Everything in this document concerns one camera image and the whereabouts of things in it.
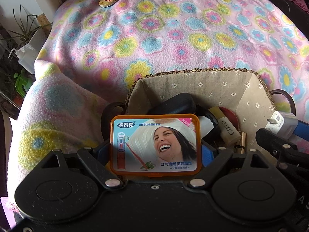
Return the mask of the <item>dark blue glasses case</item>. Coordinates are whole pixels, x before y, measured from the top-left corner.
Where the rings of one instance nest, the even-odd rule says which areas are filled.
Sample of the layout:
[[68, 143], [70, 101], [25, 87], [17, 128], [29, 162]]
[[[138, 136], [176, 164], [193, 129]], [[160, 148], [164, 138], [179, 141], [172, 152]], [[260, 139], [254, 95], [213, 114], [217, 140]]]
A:
[[148, 115], [193, 114], [196, 104], [189, 93], [180, 93], [148, 110]]

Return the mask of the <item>gold lipstick tube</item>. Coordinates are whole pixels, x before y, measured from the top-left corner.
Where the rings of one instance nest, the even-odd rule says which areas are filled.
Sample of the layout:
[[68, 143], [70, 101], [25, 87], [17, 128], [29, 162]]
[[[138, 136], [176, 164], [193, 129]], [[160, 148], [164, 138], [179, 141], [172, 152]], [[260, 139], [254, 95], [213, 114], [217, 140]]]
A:
[[239, 132], [240, 140], [236, 143], [234, 147], [234, 152], [236, 154], [244, 154], [246, 152], [246, 136], [247, 134], [243, 131]]

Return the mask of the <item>orange toothpaste tin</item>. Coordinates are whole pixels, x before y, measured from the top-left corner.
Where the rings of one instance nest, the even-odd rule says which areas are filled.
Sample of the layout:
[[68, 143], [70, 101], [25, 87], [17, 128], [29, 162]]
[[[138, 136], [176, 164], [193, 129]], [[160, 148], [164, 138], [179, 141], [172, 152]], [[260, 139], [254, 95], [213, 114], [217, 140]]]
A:
[[193, 114], [119, 115], [110, 122], [110, 169], [117, 175], [187, 176], [201, 167], [199, 119]]

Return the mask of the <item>white usb charger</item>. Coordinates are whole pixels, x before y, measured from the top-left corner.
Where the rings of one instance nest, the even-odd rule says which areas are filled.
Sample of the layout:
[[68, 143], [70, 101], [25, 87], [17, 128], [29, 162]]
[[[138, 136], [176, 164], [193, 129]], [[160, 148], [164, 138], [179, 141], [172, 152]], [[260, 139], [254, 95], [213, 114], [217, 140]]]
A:
[[265, 129], [288, 140], [295, 131], [299, 120], [293, 113], [285, 113], [275, 111], [272, 116], [267, 119]]

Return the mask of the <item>white uk plug adapter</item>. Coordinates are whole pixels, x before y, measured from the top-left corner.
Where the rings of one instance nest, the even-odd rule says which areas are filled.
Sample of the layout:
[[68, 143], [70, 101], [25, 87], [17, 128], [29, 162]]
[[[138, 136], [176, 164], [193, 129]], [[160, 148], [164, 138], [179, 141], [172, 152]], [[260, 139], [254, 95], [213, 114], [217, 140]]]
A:
[[199, 116], [198, 119], [200, 124], [200, 133], [201, 133], [200, 136], [201, 138], [204, 138], [214, 129], [214, 124], [206, 116]]

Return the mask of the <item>white and gold tube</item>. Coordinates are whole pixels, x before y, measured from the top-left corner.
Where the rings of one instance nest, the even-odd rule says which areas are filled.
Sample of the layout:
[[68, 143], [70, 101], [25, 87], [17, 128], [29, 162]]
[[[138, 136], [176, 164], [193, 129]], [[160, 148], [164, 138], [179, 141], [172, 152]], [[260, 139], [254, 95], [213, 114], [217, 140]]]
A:
[[215, 106], [210, 108], [209, 111], [217, 119], [218, 127], [221, 130], [221, 138], [225, 145], [229, 147], [237, 143], [240, 140], [241, 135], [220, 108]]

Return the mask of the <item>woven basket with fabric liner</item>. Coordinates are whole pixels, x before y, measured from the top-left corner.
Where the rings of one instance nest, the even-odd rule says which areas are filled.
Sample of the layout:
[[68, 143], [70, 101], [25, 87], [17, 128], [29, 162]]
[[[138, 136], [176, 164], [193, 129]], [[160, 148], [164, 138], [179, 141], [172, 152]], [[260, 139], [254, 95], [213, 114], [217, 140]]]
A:
[[277, 110], [272, 95], [260, 75], [246, 69], [193, 69], [160, 72], [140, 78], [130, 88], [123, 106], [111, 104], [110, 116], [118, 112], [128, 115], [144, 115], [180, 93], [189, 93], [194, 102], [205, 108], [220, 106], [234, 112], [239, 129], [246, 132], [246, 148], [259, 150], [271, 164], [277, 159], [261, 148], [256, 131], [265, 127], [267, 119]]

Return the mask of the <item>floral fleece blanket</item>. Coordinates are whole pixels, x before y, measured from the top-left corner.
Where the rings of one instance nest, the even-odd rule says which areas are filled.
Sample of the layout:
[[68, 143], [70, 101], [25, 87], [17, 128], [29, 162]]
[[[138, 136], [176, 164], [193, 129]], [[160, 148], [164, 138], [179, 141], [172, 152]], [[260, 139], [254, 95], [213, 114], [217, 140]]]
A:
[[7, 193], [51, 150], [102, 141], [100, 119], [147, 75], [246, 69], [308, 121], [308, 39], [270, 0], [67, 0], [35, 60], [10, 147]]

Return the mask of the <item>round maroon compact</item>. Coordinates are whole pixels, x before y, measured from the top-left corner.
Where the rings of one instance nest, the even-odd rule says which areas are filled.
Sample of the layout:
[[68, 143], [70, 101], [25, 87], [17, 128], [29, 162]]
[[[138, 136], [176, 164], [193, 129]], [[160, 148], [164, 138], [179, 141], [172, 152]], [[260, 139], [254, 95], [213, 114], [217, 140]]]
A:
[[222, 113], [229, 119], [229, 121], [233, 124], [233, 126], [239, 130], [239, 120], [236, 116], [236, 113], [230, 109], [227, 109], [225, 107], [219, 107], [219, 109], [222, 111]]

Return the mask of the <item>white squeeze bottle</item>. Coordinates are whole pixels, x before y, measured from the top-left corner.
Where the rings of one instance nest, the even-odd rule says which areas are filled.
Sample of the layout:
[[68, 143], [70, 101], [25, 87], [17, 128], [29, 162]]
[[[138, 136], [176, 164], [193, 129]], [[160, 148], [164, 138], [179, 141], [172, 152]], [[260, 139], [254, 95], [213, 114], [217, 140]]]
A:
[[26, 44], [20, 49], [12, 49], [8, 55], [10, 57], [12, 54], [15, 54], [18, 63], [26, 69], [30, 74], [35, 73], [35, 60], [39, 54], [39, 50], [35, 49], [32, 45]]

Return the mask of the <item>potted aloe plant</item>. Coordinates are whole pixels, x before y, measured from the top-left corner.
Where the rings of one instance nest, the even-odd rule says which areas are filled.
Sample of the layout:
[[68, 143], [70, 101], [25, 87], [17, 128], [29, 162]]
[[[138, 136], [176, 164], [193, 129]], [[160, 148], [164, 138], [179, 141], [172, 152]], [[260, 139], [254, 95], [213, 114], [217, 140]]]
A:
[[51, 32], [53, 23], [48, 21], [45, 14], [29, 14], [21, 4], [18, 11], [13, 9], [12, 12], [17, 30], [9, 30], [8, 32], [12, 35], [12, 39], [19, 40], [20, 46], [28, 44], [38, 30], [43, 30], [45, 34]]

